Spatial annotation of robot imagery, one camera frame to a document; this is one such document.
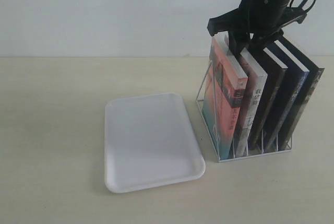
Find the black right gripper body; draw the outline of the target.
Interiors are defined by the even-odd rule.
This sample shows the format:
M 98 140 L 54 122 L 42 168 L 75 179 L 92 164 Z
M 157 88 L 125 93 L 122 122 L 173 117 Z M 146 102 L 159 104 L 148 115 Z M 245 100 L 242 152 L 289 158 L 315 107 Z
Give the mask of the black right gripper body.
M 300 7 L 289 8 L 290 0 L 241 0 L 240 28 L 234 32 L 270 34 L 292 22 L 301 23 L 305 11 Z

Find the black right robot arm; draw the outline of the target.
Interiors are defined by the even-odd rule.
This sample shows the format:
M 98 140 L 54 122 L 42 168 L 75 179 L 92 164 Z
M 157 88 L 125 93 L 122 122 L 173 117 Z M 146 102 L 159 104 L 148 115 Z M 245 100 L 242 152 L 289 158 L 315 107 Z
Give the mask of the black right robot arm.
M 306 11 L 289 7 L 290 0 L 241 0 L 238 8 L 208 21 L 211 36 L 228 32 L 230 50 L 238 55 L 243 48 L 261 51 L 283 35 L 282 29 L 302 23 Z

